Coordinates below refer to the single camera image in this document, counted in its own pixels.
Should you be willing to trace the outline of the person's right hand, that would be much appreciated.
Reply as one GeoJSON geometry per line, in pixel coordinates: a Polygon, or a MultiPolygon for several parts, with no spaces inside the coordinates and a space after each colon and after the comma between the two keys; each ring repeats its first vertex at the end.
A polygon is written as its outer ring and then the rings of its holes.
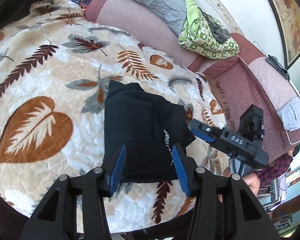
{"type": "MultiPolygon", "coordinates": [[[[232,173],[230,172],[228,167],[223,172],[224,177],[230,177],[231,174],[232,173]]],[[[242,179],[249,186],[249,189],[252,191],[252,193],[256,197],[258,194],[259,188],[260,188],[260,179],[258,178],[258,176],[254,173],[250,173],[250,174],[243,176],[242,179]]],[[[218,197],[218,200],[222,203],[223,202],[222,195],[219,194],[217,197],[218,197]]]]}

